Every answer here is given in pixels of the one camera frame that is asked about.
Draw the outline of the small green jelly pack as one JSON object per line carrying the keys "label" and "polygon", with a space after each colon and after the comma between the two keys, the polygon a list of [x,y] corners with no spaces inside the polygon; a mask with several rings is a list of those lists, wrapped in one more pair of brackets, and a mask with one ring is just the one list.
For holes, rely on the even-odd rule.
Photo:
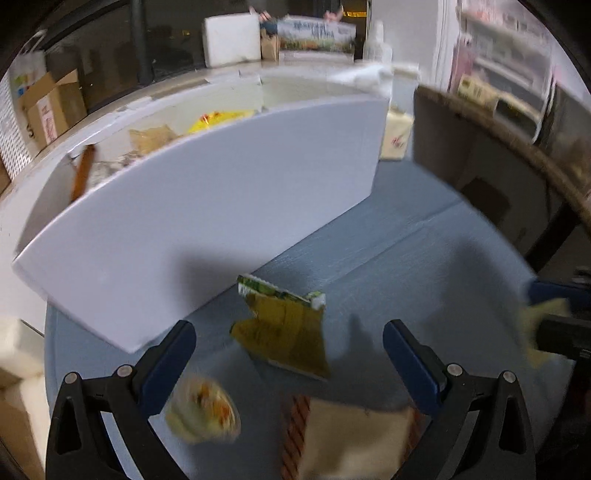
{"label": "small green jelly pack", "polygon": [[552,352],[551,337],[556,330],[556,322],[569,317],[569,302],[564,298],[520,307],[518,314],[520,340],[526,360],[532,368],[539,369],[556,357]]}

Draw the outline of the round yellow pastry pack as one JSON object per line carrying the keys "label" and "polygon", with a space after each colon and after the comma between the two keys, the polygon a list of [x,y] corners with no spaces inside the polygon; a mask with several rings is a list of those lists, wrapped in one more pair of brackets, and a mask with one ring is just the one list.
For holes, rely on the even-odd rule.
{"label": "round yellow pastry pack", "polygon": [[170,394],[164,418],[171,432],[190,444],[232,443],[242,431],[238,410],[216,381],[183,375]]}

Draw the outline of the cream plaid-edged snack pack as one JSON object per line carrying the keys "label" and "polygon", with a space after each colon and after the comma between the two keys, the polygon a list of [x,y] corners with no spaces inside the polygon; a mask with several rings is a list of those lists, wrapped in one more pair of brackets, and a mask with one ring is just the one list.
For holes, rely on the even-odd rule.
{"label": "cream plaid-edged snack pack", "polygon": [[422,435],[412,407],[374,411],[304,395],[291,398],[283,479],[390,479]]}

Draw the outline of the dark yellow snack packet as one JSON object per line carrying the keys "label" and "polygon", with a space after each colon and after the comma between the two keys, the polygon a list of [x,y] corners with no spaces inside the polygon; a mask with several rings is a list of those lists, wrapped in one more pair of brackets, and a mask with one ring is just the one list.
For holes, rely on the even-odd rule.
{"label": "dark yellow snack packet", "polygon": [[230,336],[253,357],[311,378],[331,376],[322,319],[325,294],[301,296],[252,275],[238,276],[238,294],[252,317],[235,322]]}

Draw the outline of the large patterned snack bag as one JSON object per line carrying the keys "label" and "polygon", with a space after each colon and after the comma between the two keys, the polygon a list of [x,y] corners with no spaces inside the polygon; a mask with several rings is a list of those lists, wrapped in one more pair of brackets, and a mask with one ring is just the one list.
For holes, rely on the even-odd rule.
{"label": "large patterned snack bag", "polygon": [[98,147],[94,144],[87,145],[75,167],[70,202],[74,203],[81,198],[87,190],[94,188],[110,178],[115,173],[131,166],[139,158],[137,152],[128,152],[112,161],[97,160]]}

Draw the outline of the dark side table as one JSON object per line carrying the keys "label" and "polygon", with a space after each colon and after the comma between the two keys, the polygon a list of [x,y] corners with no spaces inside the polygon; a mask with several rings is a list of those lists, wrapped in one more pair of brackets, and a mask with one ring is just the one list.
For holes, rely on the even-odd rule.
{"label": "dark side table", "polygon": [[421,85],[414,161],[457,190],[537,274],[590,265],[590,199],[559,164],[482,107]]}

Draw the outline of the cream leather sofa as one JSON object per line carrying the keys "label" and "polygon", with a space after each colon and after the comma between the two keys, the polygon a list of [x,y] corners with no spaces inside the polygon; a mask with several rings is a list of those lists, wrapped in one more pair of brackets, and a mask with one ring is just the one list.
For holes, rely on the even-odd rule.
{"label": "cream leather sofa", "polygon": [[50,426],[44,338],[17,317],[1,318],[1,477],[43,479]]}

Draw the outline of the white storage box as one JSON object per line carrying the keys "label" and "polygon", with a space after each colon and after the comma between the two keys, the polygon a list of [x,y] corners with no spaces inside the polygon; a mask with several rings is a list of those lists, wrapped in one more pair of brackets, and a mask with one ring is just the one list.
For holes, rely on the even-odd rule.
{"label": "white storage box", "polygon": [[[256,115],[188,134],[211,111]],[[388,110],[377,94],[329,81],[249,77],[154,102],[95,139],[111,159],[127,130],[179,138],[70,202],[62,159],[12,263],[84,328],[135,352],[250,273],[365,200]]]}

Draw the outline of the tissue pack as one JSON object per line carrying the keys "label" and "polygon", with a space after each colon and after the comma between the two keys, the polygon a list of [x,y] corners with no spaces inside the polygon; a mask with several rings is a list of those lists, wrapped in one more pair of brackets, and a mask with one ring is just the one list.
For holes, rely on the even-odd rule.
{"label": "tissue pack", "polygon": [[402,160],[407,152],[415,118],[396,109],[390,109],[386,117],[381,160]]}

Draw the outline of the clear drawer organizer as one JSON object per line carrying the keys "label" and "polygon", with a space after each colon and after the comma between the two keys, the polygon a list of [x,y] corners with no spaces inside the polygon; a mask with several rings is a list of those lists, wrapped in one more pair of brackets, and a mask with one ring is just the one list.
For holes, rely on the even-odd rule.
{"label": "clear drawer organizer", "polygon": [[536,142],[553,82],[547,29],[518,1],[460,1],[449,91]]}

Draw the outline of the dotted paper bag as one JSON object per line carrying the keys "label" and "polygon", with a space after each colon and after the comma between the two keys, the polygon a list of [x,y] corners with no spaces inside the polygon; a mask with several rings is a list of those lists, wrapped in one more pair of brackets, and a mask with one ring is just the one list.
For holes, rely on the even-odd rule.
{"label": "dotted paper bag", "polygon": [[1,158],[11,180],[38,153],[19,100],[46,72],[45,55],[37,50],[18,55],[1,80]]}

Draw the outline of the small open cardboard box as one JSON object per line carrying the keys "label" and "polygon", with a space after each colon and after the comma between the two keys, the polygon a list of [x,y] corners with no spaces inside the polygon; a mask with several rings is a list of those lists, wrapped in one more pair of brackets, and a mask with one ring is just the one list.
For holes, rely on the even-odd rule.
{"label": "small open cardboard box", "polygon": [[87,116],[76,69],[58,81],[46,73],[20,97],[19,103],[40,150]]}

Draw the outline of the white spray bottle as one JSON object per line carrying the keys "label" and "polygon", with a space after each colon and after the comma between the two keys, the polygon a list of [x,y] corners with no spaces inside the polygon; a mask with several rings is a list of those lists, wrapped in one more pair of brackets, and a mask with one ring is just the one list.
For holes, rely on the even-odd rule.
{"label": "white spray bottle", "polygon": [[393,51],[385,42],[384,24],[381,20],[370,23],[367,39],[363,44],[363,59],[383,64],[390,64],[393,60]]}

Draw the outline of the white foam box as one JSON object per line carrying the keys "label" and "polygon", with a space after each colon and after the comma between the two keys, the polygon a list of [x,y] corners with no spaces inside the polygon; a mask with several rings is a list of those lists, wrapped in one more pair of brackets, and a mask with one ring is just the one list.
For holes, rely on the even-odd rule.
{"label": "white foam box", "polygon": [[207,17],[202,25],[207,68],[256,62],[260,54],[259,16],[242,13]]}

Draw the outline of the printed landscape box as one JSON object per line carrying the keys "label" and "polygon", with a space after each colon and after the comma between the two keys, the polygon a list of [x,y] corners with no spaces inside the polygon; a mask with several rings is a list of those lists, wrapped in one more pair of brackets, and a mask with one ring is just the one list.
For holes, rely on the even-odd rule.
{"label": "printed landscape box", "polygon": [[276,22],[280,49],[353,55],[356,26],[311,17],[284,17]]}

